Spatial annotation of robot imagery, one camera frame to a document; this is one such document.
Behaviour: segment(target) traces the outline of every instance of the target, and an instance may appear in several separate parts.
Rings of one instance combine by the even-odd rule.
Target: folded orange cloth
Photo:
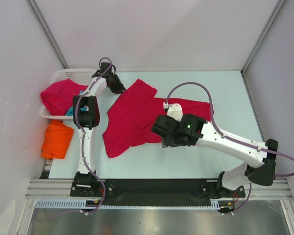
[[[45,131],[41,156],[45,159],[64,159],[70,146],[74,130],[60,121],[51,120]]]

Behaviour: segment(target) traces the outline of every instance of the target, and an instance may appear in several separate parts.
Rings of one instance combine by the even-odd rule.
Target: reflective metal surface
[[[280,201],[250,201],[235,213],[102,209],[52,218],[65,210],[35,209],[28,235],[289,235]]]

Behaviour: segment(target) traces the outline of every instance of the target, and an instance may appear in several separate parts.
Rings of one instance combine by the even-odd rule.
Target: white wall
[[[277,0],[37,0],[68,64],[241,70]]]
[[[38,115],[39,94],[59,69],[26,1],[0,0],[0,211],[15,200],[15,221],[42,167],[47,122]]]
[[[246,79],[265,137],[294,156],[294,0],[287,1]],[[292,162],[278,162],[278,173],[293,171]],[[288,182],[294,197],[294,177]]]

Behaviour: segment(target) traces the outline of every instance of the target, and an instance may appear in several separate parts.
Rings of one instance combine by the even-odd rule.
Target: white laundry basket
[[[66,79],[70,79],[73,82],[88,86],[92,80],[92,75],[97,70],[92,69],[67,69],[59,70],[55,76],[53,82],[58,82]],[[52,116],[48,109],[42,105],[40,108],[40,116],[43,118],[55,119],[55,120],[73,120],[73,116]]]

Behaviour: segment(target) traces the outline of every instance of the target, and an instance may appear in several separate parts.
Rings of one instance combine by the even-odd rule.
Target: crumpled red cloth
[[[109,123],[103,141],[109,158],[122,154],[131,146],[159,143],[161,138],[151,127],[158,115],[166,115],[164,98],[155,98],[157,90],[138,79],[121,94],[108,111]],[[169,104],[179,103],[183,114],[193,114],[210,121],[207,102],[170,98]]]
[[[40,93],[40,97],[51,115],[64,116],[73,104],[73,96],[86,89],[87,86],[66,79],[53,83]]]

